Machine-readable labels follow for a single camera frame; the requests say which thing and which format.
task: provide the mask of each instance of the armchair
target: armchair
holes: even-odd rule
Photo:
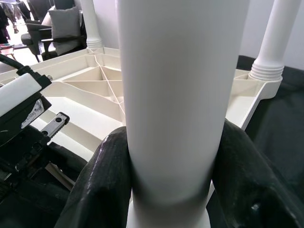
[[[45,52],[42,53],[42,59],[48,60],[55,58],[57,56],[69,54],[75,51],[79,51],[86,48],[86,27],[83,20],[83,15],[81,14],[81,26],[80,26],[80,35],[79,36],[67,36],[67,37],[58,37],[52,38],[52,29],[44,28],[39,30],[39,36],[41,37],[41,42],[43,43]],[[79,45],[69,51],[58,54],[56,51],[49,51],[49,46],[51,43],[63,44],[69,41],[77,40]]]
[[[39,30],[51,29],[51,27],[42,25],[40,21],[36,20],[26,20],[26,26],[28,33],[21,35],[21,41],[24,45],[27,45],[39,62],[38,55],[41,55],[41,37]]]

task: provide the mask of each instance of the black fabric cover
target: black fabric cover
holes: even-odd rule
[[[237,69],[250,70],[253,58],[240,56]],[[277,95],[260,101],[246,133],[268,158],[289,188],[304,201],[304,72],[285,67]],[[214,192],[207,210],[212,228],[226,228],[219,197]]]

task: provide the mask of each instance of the black cable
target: black cable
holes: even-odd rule
[[[20,62],[17,62],[14,59],[11,59],[3,54],[0,54],[0,62],[10,65],[13,68],[20,69],[23,65]]]

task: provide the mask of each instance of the white cylindrical pole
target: white cylindrical pole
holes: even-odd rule
[[[203,226],[248,0],[119,0],[128,228]]]
[[[81,0],[81,8],[85,20],[87,47],[90,49],[102,48],[103,43],[98,32],[93,0]]]
[[[283,56],[301,0],[275,0],[257,59],[249,76],[258,80],[282,80]]]

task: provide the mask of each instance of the floor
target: floor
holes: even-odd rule
[[[9,43],[10,44],[21,44],[21,35],[25,34],[28,32],[26,25],[24,24],[24,21],[21,20],[17,20],[17,29],[19,30],[19,33],[15,34],[14,33],[14,29],[13,26],[11,24],[11,22],[9,21],[9,26],[7,26],[7,30],[9,32],[9,36],[10,36],[10,40]],[[37,60],[35,58],[35,56],[31,53],[30,49],[28,48],[23,48],[23,49],[18,49],[18,50],[14,50],[14,56],[15,59],[20,62],[23,65],[33,65],[37,63]],[[7,71],[13,70],[13,68],[11,68],[10,66],[7,66],[3,63],[0,63],[0,73],[4,73]]]

